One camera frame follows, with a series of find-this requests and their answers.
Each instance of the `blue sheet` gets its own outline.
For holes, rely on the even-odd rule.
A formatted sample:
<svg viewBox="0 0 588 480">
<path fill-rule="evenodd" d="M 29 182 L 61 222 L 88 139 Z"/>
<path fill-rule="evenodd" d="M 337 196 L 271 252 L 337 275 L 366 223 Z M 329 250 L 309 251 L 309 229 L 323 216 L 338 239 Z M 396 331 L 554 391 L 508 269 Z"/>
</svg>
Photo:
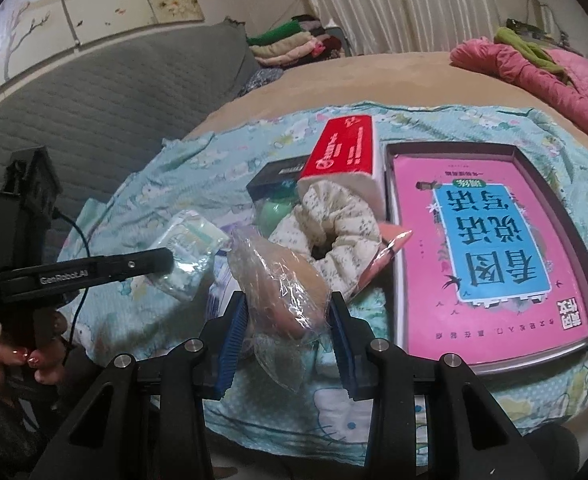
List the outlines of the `blue sheet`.
<svg viewBox="0 0 588 480">
<path fill-rule="evenodd" d="M 251 218 L 245 186 L 267 162 L 305 155 L 328 119 L 371 114 L 383 142 L 472 140 L 517 145 L 567 206 L 588 247 L 588 151 L 538 110 L 501 107 L 387 107 L 364 102 L 260 120 L 224 134 L 168 141 L 106 204 L 88 201 L 79 224 L 93 254 L 147 249 L 179 210 L 193 208 L 219 226 Z M 74 232 L 60 260 L 83 256 Z M 91 288 L 79 315 L 80 339 L 101 365 L 119 352 L 138 359 L 164 354 L 196 336 L 205 297 L 189 304 L 142 279 Z M 78 300 L 63 309 L 70 318 Z M 388 336 L 385 295 L 370 287 L 351 305 L 377 336 Z M 299 394 L 275 384 L 252 359 L 239 366 L 221 402 L 205 404 L 210 429 L 256 449 L 277 454 L 362 464 L 371 402 L 352 402 L 341 389 L 331 352 L 309 356 L 311 373 Z M 519 430 L 571 416 L 588 405 L 588 351 L 523 371 L 516 378 L 486 380 Z M 424 405 L 417 401 L 417 454 L 426 463 Z"/>
</svg>

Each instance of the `pink quilt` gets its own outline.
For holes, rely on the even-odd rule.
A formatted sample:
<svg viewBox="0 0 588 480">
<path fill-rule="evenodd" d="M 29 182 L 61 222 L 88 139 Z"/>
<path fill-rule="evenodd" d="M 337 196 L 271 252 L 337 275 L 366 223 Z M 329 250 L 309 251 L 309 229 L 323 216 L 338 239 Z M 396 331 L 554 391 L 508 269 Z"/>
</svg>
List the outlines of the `pink quilt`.
<svg viewBox="0 0 588 480">
<path fill-rule="evenodd" d="M 454 66 L 497 76 L 519 86 L 558 110 L 588 134 L 588 60 L 565 50 L 549 50 L 565 67 L 575 88 L 528 62 L 515 48 L 487 38 L 469 40 L 450 53 Z"/>
</svg>

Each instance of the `black box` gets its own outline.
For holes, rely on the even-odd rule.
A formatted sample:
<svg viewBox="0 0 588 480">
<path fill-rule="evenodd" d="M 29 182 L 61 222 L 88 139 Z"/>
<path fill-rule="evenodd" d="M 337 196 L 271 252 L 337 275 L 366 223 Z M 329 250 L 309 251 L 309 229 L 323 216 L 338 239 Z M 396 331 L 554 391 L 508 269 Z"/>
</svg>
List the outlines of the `black box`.
<svg viewBox="0 0 588 480">
<path fill-rule="evenodd" d="M 250 183 L 247 192 L 251 200 L 262 198 L 286 198 L 296 195 L 296 183 L 309 155 L 295 156 L 265 164 Z"/>
</svg>

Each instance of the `beige mattress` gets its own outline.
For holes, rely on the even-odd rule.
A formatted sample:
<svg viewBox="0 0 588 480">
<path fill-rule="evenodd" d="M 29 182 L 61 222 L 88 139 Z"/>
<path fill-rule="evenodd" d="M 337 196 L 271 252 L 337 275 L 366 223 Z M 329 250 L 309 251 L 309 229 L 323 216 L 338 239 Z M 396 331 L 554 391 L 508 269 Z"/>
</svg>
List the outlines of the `beige mattress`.
<svg viewBox="0 0 588 480">
<path fill-rule="evenodd" d="M 588 148 L 587 134 L 549 105 L 499 79 L 450 66 L 448 52 L 349 57 L 288 70 L 278 81 L 219 108 L 189 136 L 223 132 L 250 120 L 359 101 L 406 106 L 538 108 Z M 500 142 L 500 133 L 494 140 Z M 588 456 L 588 410 L 568 425 L 579 437 L 584 461 Z"/>
</svg>

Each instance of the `pink book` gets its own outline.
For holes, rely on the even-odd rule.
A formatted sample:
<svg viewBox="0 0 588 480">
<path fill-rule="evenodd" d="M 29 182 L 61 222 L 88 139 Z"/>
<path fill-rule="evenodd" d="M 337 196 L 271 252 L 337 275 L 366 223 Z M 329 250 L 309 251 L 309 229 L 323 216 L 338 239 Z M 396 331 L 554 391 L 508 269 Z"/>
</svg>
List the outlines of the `pink book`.
<svg viewBox="0 0 588 480">
<path fill-rule="evenodd" d="M 397 344 L 490 372 L 588 339 L 570 259 L 512 162 L 395 155 L 392 170 L 398 219 L 413 230 L 397 272 Z"/>
</svg>

